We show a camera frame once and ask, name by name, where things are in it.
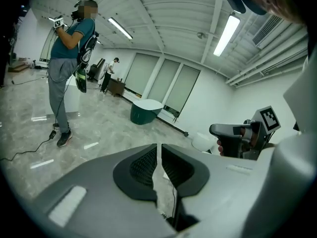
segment wooden cabinet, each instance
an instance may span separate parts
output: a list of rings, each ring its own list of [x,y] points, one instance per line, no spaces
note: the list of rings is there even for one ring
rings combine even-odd
[[[109,85],[107,87],[107,91],[109,90],[113,96],[115,96],[116,94],[119,94],[120,96],[122,96],[124,91],[124,86],[125,86],[125,83],[122,83],[118,80],[111,78],[109,81]]]

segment white box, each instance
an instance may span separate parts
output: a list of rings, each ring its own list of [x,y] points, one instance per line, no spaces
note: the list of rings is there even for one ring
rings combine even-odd
[[[66,82],[67,91],[65,92],[64,96],[64,103],[65,103],[65,110],[66,113],[69,112],[78,112],[79,110],[79,98],[81,91],[78,90],[76,85],[76,79],[75,77],[71,77]],[[53,111],[51,109],[50,105],[50,95],[49,95],[49,82],[46,80],[46,86],[45,86],[45,109],[47,115],[52,115]]]

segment air vent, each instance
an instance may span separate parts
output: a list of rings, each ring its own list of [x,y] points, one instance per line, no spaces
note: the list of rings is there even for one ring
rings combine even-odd
[[[260,30],[255,34],[252,41],[256,47],[263,49],[279,34],[281,34],[288,26],[289,22],[280,17],[271,15]]]

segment wall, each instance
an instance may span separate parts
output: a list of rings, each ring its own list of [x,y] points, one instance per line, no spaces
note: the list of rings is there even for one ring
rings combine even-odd
[[[251,119],[257,109],[272,106],[281,128],[276,131],[270,142],[278,143],[296,134],[297,132],[293,130],[295,118],[283,94],[300,73],[296,71],[236,89],[228,107],[227,123],[243,123],[244,120]]]
[[[102,46],[97,43],[90,58],[89,68],[91,65],[97,64],[100,58],[105,59],[106,62],[111,62],[114,58],[119,58],[120,62],[115,63],[113,67],[114,74],[112,74],[111,77],[116,79],[126,78],[127,72],[131,67],[135,54],[136,52],[129,50],[103,49]]]
[[[136,53],[161,56],[159,52],[145,50],[104,49],[103,57],[106,61],[115,57],[120,59],[120,64],[116,64],[114,70],[116,74],[120,75],[120,78],[123,78],[124,82]],[[198,131],[210,135],[209,127],[212,123],[225,122],[224,114],[232,99],[234,88],[226,85],[225,78],[219,74],[216,75],[209,68],[171,55],[165,55],[165,59],[178,63],[183,62],[201,72],[177,121],[174,123],[174,116],[165,110],[161,111],[159,117],[183,131],[188,131],[190,137]],[[127,91],[124,93],[124,97],[131,101],[137,100]]]
[[[44,19],[38,21],[30,9],[19,28],[14,48],[17,57],[39,61],[51,28],[52,25]]]

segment floor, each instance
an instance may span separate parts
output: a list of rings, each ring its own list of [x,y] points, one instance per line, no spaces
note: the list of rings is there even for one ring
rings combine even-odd
[[[46,116],[46,70],[28,69],[18,75],[6,76],[6,87],[0,90],[0,157],[12,158],[14,153],[35,150],[48,139],[54,116]],[[28,80],[38,79],[17,85]],[[88,82],[88,88],[97,83]],[[17,155],[12,162],[1,161],[10,183],[25,199],[36,197],[45,187],[85,161],[108,154],[157,143],[176,144],[192,148],[189,138],[155,119],[146,125],[130,121],[131,104],[123,98],[88,90],[80,97],[79,113],[68,114],[73,137],[66,147],[58,148],[57,134],[36,153]],[[158,151],[158,166],[154,172],[154,189],[158,193],[158,208],[171,216],[173,194],[171,183],[163,178]],[[34,168],[36,164],[50,163]]]

